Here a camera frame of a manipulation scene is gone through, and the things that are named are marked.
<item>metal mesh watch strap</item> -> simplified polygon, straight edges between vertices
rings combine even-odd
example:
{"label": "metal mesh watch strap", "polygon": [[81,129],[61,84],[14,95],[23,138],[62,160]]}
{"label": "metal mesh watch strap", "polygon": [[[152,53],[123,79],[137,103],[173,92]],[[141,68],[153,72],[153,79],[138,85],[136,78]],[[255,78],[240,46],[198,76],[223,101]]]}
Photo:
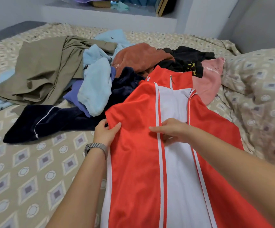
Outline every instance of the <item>metal mesh watch strap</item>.
{"label": "metal mesh watch strap", "polygon": [[90,144],[86,145],[86,148],[84,149],[85,155],[87,155],[89,153],[91,148],[100,148],[104,152],[105,158],[107,160],[108,149],[104,144],[102,144],[102,143],[90,143]]}

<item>zipper pull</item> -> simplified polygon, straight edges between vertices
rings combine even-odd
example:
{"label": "zipper pull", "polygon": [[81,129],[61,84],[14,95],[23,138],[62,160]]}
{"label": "zipper pull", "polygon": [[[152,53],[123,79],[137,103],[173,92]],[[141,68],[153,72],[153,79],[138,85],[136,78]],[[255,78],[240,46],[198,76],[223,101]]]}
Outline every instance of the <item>zipper pull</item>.
{"label": "zipper pull", "polygon": [[172,80],[172,76],[171,75],[170,75],[170,79],[171,79],[172,83],[175,84],[174,81]]}

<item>patterned pillowcase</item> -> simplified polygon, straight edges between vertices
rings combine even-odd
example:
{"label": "patterned pillowcase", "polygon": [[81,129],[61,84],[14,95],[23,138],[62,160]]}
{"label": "patterned pillowcase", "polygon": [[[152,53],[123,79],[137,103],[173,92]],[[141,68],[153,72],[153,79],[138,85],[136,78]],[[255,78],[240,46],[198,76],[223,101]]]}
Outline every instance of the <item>patterned pillowcase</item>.
{"label": "patterned pillowcase", "polygon": [[227,60],[222,84],[257,156],[275,164],[275,49]]}

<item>patterned bedsheet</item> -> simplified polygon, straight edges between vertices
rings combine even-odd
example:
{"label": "patterned bedsheet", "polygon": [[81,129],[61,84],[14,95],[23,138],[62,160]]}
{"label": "patterned bedsheet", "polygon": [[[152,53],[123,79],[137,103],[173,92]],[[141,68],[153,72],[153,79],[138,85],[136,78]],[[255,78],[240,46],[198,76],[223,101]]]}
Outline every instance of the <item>patterned bedsheet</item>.
{"label": "patterned bedsheet", "polygon": [[[31,42],[61,35],[93,38],[104,31],[106,29],[46,24],[7,38],[0,42],[0,73],[15,66],[24,41]],[[240,54],[234,44],[228,41],[184,34],[127,32],[126,35],[132,43],[146,42],[156,48],[176,49],[185,45],[200,51],[215,52],[216,57],[229,58]],[[71,107],[66,101],[58,106]],[[0,111],[0,228],[45,227],[71,185],[84,159],[84,147],[93,141],[94,132],[58,133],[36,142],[7,145],[2,139],[18,118],[11,112],[14,107],[17,106]],[[234,117],[222,87],[208,108],[240,128],[244,148],[252,153],[253,148],[248,144],[244,130]],[[95,227],[100,224],[105,186],[104,176]]]}

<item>forearm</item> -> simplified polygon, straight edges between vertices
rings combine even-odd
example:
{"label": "forearm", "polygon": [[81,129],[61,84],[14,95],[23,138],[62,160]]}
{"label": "forearm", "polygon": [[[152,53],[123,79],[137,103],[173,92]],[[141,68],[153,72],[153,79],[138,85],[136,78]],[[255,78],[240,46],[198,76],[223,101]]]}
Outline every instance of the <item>forearm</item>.
{"label": "forearm", "polygon": [[105,163],[103,151],[99,148],[92,148],[46,226],[47,228],[94,227]]}
{"label": "forearm", "polygon": [[242,196],[275,224],[275,166],[188,126],[187,142]]}

